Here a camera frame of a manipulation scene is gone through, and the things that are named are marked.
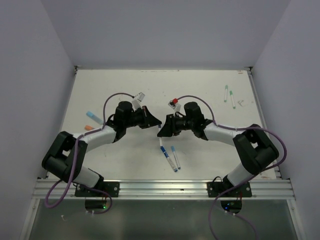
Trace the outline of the light blue highlighter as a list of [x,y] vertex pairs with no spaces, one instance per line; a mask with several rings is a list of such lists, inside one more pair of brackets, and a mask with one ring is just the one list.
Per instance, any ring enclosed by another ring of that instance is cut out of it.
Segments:
[[86,116],[92,119],[93,121],[95,121],[99,125],[103,124],[103,120],[99,118],[97,115],[95,115],[94,113],[92,113],[91,111],[87,111]]

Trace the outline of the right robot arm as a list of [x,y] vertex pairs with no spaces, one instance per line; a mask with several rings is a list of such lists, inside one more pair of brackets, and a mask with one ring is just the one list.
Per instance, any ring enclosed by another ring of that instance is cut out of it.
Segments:
[[199,139],[234,146],[240,164],[222,180],[222,189],[227,196],[235,196],[241,190],[241,183],[260,174],[279,157],[275,145],[256,124],[245,130],[223,128],[205,118],[196,102],[186,103],[184,110],[183,116],[168,114],[157,136],[170,138],[179,135],[181,131],[190,130]]

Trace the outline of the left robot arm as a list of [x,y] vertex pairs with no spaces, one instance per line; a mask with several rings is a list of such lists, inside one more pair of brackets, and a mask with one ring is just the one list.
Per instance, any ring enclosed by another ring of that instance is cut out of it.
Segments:
[[104,190],[104,178],[83,166],[86,153],[119,141],[128,128],[138,126],[147,129],[161,123],[146,106],[134,110],[132,103],[121,101],[115,113],[101,128],[74,134],[61,131],[47,151],[41,166],[61,181],[84,185],[92,196],[99,196]]

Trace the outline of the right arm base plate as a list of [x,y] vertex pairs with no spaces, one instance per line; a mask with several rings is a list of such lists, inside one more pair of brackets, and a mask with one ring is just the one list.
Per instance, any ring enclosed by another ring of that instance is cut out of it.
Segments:
[[207,194],[209,198],[215,198],[221,193],[227,191],[221,197],[224,198],[237,198],[245,197],[250,198],[253,196],[251,185],[249,182],[246,182],[240,186],[233,186],[232,183],[225,176],[221,178],[219,176],[215,177],[212,181],[206,183]]

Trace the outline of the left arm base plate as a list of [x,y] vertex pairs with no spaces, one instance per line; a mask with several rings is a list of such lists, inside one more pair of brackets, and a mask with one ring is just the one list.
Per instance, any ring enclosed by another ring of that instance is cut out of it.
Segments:
[[88,187],[78,185],[75,190],[76,197],[83,197],[83,198],[98,198],[98,197],[105,197],[104,193],[101,191],[106,192],[112,198],[117,198],[120,192],[120,182],[118,181],[102,181],[98,183],[94,190],[89,190]]

